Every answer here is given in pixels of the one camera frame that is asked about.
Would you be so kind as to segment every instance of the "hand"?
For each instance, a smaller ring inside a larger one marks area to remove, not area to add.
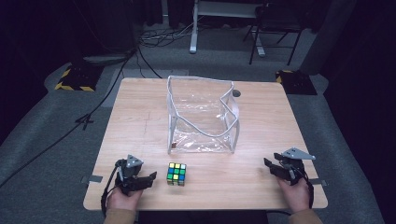
[[[309,209],[309,189],[303,178],[293,186],[290,186],[284,179],[279,177],[276,180],[293,213]]]
[[[143,194],[143,190],[130,191],[128,196],[123,194],[120,188],[114,188],[107,198],[107,209],[118,208],[136,211],[137,203]]]

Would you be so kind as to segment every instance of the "colorful puzzle cube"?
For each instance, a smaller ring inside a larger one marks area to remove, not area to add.
[[[169,162],[168,175],[166,181],[168,185],[184,186],[186,181],[186,164]]]

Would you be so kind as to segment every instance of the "white desk frame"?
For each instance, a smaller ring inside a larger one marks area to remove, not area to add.
[[[191,35],[190,53],[197,52],[198,40],[198,16],[221,16],[221,17],[238,17],[238,18],[256,18],[255,8],[261,4],[245,3],[227,3],[227,2],[206,2],[195,0],[193,12],[193,27]],[[260,39],[257,39],[256,46],[261,46]],[[257,47],[260,57],[265,56],[262,47]]]

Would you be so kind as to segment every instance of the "table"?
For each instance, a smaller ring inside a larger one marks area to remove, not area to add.
[[[256,18],[255,8],[262,4],[244,4],[228,2],[206,2],[195,0],[193,11],[192,35],[190,43],[190,53],[197,52],[198,41],[198,15],[202,16],[221,16],[221,17],[238,17],[238,18]],[[257,52],[260,57],[265,56],[262,42],[257,38]]]
[[[287,96],[278,83],[235,81],[234,86],[241,91],[235,98],[241,125],[235,153],[167,154],[166,80],[125,78],[92,172],[103,180],[90,183],[85,208],[100,210],[114,163],[128,154],[144,161],[139,176],[158,172],[152,188],[145,189],[139,210],[286,208],[262,158],[274,161],[274,152],[290,147],[307,151]],[[169,162],[187,164],[185,187],[167,185]],[[312,161],[304,165],[309,177],[318,177]],[[314,207],[327,203],[323,187],[316,185]]]

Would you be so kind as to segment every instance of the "person's left hand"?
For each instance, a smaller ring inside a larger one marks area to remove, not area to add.
[[[123,194],[120,188],[114,188],[107,198],[107,209],[118,208],[136,211],[137,203],[143,194],[143,190],[130,191],[128,196]]]

